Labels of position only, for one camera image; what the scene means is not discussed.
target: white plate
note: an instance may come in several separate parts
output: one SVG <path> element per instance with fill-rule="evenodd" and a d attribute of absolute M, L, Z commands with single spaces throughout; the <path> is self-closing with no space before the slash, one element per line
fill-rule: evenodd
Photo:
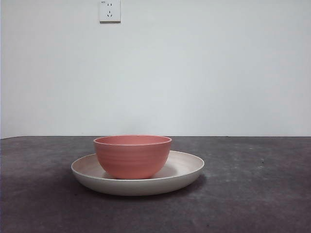
<path fill-rule="evenodd" d="M 82 157 L 71 164 L 77 180 L 97 192 L 120 196 L 144 196 L 168 193 L 194 182 L 204 161 L 192 154 L 170 151 L 164 167 L 150 179 L 118 180 L 103 170 L 96 154 Z"/>

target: bowl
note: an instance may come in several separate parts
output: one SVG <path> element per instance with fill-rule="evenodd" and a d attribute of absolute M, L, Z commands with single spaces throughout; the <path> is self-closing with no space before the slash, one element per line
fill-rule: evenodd
<path fill-rule="evenodd" d="M 172 139 L 154 135 L 117 135 L 94 140 L 102 168 L 118 179 L 147 179 L 164 166 Z"/>

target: white wall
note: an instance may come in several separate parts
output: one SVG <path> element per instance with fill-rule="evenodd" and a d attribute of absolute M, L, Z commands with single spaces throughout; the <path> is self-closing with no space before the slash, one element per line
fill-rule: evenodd
<path fill-rule="evenodd" d="M 310 0 L 1 1 L 1 137 L 309 135 Z"/>

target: dark tabletop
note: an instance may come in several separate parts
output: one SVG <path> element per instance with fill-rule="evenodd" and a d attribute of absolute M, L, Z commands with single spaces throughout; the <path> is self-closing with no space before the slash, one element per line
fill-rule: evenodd
<path fill-rule="evenodd" d="M 310 233 L 311 137 L 172 137 L 204 159 L 186 188 L 154 196 L 92 191 L 71 163 L 92 136 L 1 140 L 2 233 Z"/>

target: outlet faceplate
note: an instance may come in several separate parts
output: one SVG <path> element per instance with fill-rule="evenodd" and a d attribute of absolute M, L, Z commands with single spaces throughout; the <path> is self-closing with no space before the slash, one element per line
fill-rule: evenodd
<path fill-rule="evenodd" d="M 121 22 L 120 0 L 102 0 L 99 3 L 99 22 Z"/>

